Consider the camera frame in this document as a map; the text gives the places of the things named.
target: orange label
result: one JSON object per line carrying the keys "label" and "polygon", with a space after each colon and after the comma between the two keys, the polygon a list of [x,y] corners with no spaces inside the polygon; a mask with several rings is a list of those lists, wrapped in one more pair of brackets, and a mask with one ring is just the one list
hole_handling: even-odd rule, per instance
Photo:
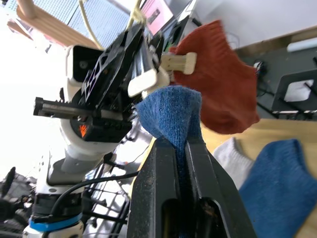
{"label": "orange label", "polygon": [[88,129],[88,127],[86,125],[80,125],[79,126],[81,137],[84,137],[86,135],[87,129]]}

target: blue sock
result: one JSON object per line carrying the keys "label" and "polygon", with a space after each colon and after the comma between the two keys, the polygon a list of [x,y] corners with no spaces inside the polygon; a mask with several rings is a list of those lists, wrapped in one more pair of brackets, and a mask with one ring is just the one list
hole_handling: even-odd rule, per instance
{"label": "blue sock", "polygon": [[317,203],[317,180],[296,139],[268,144],[240,195],[259,238],[292,238]]}
{"label": "blue sock", "polygon": [[185,169],[185,143],[187,137],[202,138],[200,129],[201,94],[181,86],[160,88],[150,94],[136,108],[141,125],[154,137],[164,136],[174,146],[177,160],[177,170],[181,203],[184,214],[180,237],[191,237],[190,186]]}

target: knitted fabric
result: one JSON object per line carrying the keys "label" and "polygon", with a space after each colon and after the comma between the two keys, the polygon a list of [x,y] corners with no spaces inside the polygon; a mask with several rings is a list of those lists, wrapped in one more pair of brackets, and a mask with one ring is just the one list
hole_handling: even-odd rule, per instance
{"label": "knitted fabric", "polygon": [[195,29],[170,51],[197,53],[194,73],[175,71],[174,78],[176,84],[201,92],[201,120],[209,129],[234,134],[259,121],[256,71],[231,50],[219,20]]}
{"label": "knitted fabric", "polygon": [[164,136],[176,151],[179,188],[182,202],[181,237],[192,237],[190,182],[186,176],[185,143],[187,137],[202,138],[200,108],[202,97],[199,92],[181,86],[168,86],[151,93],[136,105],[141,125],[154,137]]}
{"label": "knitted fabric", "polygon": [[259,238],[292,238],[317,203],[298,140],[268,144],[240,189]]}
{"label": "knitted fabric", "polygon": [[219,145],[212,155],[230,175],[239,190],[247,179],[254,161],[243,154],[241,146],[234,137]]}

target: white wall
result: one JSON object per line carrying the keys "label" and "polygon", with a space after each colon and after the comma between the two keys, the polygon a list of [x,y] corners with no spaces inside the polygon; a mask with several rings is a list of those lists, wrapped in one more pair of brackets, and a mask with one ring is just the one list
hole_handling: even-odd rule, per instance
{"label": "white wall", "polygon": [[[198,1],[201,11],[212,7],[212,0]],[[317,25],[317,0],[222,1],[201,20],[221,19],[226,32],[240,38],[240,47]]]}

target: blue ring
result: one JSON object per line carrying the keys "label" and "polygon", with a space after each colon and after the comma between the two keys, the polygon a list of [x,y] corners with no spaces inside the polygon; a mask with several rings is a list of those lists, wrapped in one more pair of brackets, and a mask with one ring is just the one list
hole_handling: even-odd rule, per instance
{"label": "blue ring", "polygon": [[54,222],[54,223],[34,223],[30,219],[29,223],[30,223],[30,228],[35,229],[39,232],[50,232],[50,231],[60,230],[65,227],[69,227],[73,225],[74,223],[78,222],[82,216],[83,214],[80,213],[77,216],[72,217],[68,220],[61,221],[61,222]]}

